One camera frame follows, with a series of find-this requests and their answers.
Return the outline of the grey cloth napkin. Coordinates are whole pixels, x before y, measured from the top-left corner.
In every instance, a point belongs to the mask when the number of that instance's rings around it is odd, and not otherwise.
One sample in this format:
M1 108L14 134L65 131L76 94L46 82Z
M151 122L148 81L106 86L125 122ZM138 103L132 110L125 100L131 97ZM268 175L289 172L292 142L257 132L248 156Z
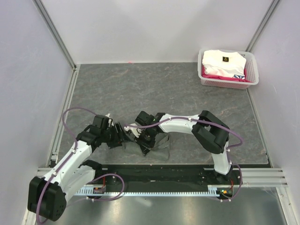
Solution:
M158 134L155 139L154 148L148 153L142 153L142 149L135 142L126 142L123 144L123 150L126 153L138 155L140 157L152 158L155 160L167 161L170 157L171 141L168 134Z

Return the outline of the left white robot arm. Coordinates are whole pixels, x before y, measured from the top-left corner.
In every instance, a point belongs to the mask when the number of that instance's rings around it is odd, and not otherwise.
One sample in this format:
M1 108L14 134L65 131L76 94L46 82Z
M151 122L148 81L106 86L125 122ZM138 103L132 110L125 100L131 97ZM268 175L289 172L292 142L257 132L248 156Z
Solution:
M63 159L42 177L35 176L29 184L27 209L57 221L65 211L68 201L86 184L105 184L106 175L102 165L88 157L101 144L110 148L119 147L124 142L121 124L111 118L96 115L76 137Z

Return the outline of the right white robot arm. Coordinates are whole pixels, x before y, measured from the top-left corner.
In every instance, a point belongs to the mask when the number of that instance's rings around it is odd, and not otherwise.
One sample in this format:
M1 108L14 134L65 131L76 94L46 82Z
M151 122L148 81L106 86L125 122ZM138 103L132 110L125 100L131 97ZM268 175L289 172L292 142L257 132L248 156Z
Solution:
M144 155L154 149L159 134L190 134L212 154L216 182L223 185L231 180L232 166L225 152L229 141L229 127L209 111L204 110L201 114L192 116L175 116L162 112L153 116L141 111L135 122L141 126L141 133L135 138L135 142Z

